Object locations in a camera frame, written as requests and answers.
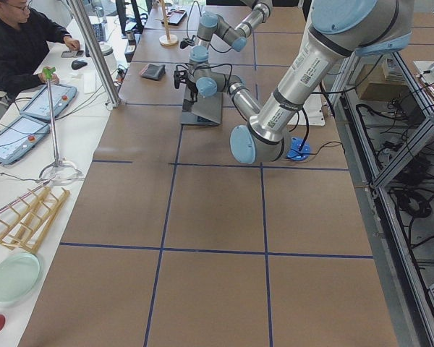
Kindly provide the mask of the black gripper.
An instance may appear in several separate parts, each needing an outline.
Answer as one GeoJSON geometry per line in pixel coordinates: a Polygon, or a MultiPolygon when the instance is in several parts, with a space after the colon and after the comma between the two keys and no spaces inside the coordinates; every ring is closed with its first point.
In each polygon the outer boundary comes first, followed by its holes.
{"type": "Polygon", "coordinates": [[[197,90],[196,84],[193,81],[188,80],[187,81],[187,87],[190,91],[190,101],[191,102],[197,102],[198,90],[197,90]]]}

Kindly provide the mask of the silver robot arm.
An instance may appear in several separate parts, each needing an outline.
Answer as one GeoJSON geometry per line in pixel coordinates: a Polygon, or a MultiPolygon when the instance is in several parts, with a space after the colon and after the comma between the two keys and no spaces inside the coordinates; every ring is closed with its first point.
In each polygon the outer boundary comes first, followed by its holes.
{"type": "Polygon", "coordinates": [[[242,1],[251,12],[236,26],[232,27],[221,15],[205,11],[200,17],[195,44],[208,48],[213,36],[219,37],[231,49],[240,52],[255,28],[267,22],[273,10],[271,0],[242,1]]]}
{"type": "Polygon", "coordinates": [[[352,54],[400,51],[412,34],[413,1],[313,1],[296,59],[260,105],[238,76],[215,73],[208,64],[208,46],[214,36],[241,51],[273,9],[271,1],[246,4],[252,11],[236,27],[219,14],[203,13],[188,71],[194,93],[209,98],[226,92],[247,117],[247,123],[235,127],[230,136],[231,153],[240,163],[276,161],[288,154],[292,139],[287,124],[338,60],[352,54]]]}

